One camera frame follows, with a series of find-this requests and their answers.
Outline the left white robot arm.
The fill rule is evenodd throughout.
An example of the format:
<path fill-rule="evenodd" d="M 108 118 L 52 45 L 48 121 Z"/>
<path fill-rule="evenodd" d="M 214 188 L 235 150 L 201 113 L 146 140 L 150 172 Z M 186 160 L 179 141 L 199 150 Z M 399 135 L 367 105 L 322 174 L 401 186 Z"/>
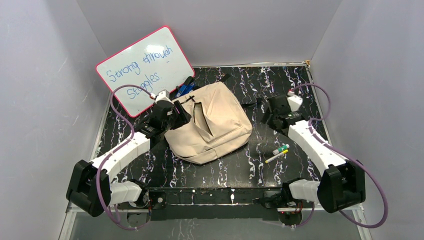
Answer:
<path fill-rule="evenodd" d="M 114 183 L 113 179 L 140 155 L 161 142 L 164 134 L 188 124 L 191 115 L 180 101 L 171 101 L 164 90 L 155 96 L 152 112 L 119 145 L 90 161 L 78 161 L 72 171 L 66 199 L 89 215 L 97 217 L 107 208 L 132 203 L 137 208 L 150 204 L 149 188 L 131 179 Z"/>

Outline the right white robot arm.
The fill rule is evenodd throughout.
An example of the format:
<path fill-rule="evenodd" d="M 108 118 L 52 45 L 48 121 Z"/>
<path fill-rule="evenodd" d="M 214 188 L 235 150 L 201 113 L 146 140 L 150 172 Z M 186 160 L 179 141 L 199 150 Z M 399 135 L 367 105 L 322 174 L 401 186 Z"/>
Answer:
<path fill-rule="evenodd" d="M 330 149 L 299 110 L 302 103 L 297 95 L 270 97 L 262 118 L 262 123 L 296 143 L 321 175 L 320 181 L 299 178 L 284 182 L 282 202 L 288 207 L 295 207 L 301 200 L 319 203 L 328 213 L 364 202 L 364 170 Z"/>

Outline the yellow white pen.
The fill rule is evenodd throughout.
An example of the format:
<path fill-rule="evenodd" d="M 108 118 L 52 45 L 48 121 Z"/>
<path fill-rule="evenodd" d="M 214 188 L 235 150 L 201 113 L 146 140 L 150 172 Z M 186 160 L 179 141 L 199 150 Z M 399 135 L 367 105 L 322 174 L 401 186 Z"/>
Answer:
<path fill-rule="evenodd" d="M 275 159 L 277 159 L 277 158 L 279 158 L 279 157 L 282 157 L 283 155 L 287 154 L 287 153 L 288 153 L 288 151 L 289 151 L 288 149 L 283 150 L 282 152 L 280 152 L 280 153 L 278 153 L 278 154 L 274 155 L 273 157 L 271 157 L 271 158 L 267 159 L 267 160 L 265 161 L 265 163 L 266 163 L 266 164 L 268 164 L 268 163 L 270 163 L 270 162 L 274 161 Z"/>

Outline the beige backpack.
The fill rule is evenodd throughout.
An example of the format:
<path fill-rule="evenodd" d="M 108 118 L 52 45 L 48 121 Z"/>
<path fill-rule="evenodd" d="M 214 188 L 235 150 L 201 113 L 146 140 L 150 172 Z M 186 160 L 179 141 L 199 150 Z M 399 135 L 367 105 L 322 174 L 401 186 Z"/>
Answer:
<path fill-rule="evenodd" d="M 175 99 L 190 114 L 187 124 L 164 137 L 173 154 L 194 164 L 206 164 L 243 147 L 253 126 L 242 104 L 221 81 Z"/>

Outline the green white glue stick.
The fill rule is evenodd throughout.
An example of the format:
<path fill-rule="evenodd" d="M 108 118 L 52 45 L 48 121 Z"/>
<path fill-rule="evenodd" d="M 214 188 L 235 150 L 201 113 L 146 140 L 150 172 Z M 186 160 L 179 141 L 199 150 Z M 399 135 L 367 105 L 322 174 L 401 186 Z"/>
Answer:
<path fill-rule="evenodd" d="M 289 144 L 284 144 L 283 146 L 280 146 L 279 148 L 272 151 L 273 155 L 277 155 L 279 153 L 282 153 L 283 151 L 287 150 L 290 147 Z"/>

